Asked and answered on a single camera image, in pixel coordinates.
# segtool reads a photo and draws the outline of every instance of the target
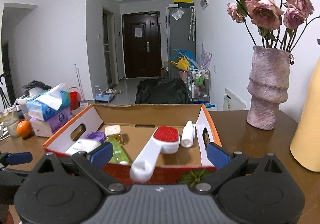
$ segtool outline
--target purple lid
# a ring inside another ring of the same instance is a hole
[[[106,140],[106,134],[101,131],[96,131],[96,132],[92,132],[92,133],[88,134],[85,137],[85,139],[93,139],[93,140],[98,141],[101,144],[103,144],[104,141]]]

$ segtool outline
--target doorway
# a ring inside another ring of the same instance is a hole
[[[7,87],[7,93],[12,105],[16,100],[16,95],[14,93],[11,71],[10,71],[10,60],[9,60],[9,44],[8,42],[2,45],[2,64],[3,64],[3,76],[5,80],[5,85]]]
[[[108,89],[111,89],[119,83],[119,80],[116,60],[115,18],[114,14],[106,9],[103,9],[103,52]]]
[[[160,12],[122,15],[126,78],[161,76]]]

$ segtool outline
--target red bristles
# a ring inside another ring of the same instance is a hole
[[[153,137],[164,142],[176,142],[178,141],[178,130],[173,127],[160,126]]]

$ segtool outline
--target orange fruit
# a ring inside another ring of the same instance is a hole
[[[32,133],[32,126],[31,123],[27,120],[21,121],[17,125],[17,133],[22,138],[28,137]]]

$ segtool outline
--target glass cup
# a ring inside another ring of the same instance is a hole
[[[0,113],[2,122],[7,128],[11,137],[18,137],[17,125],[19,124],[19,117],[16,106],[10,106]]]

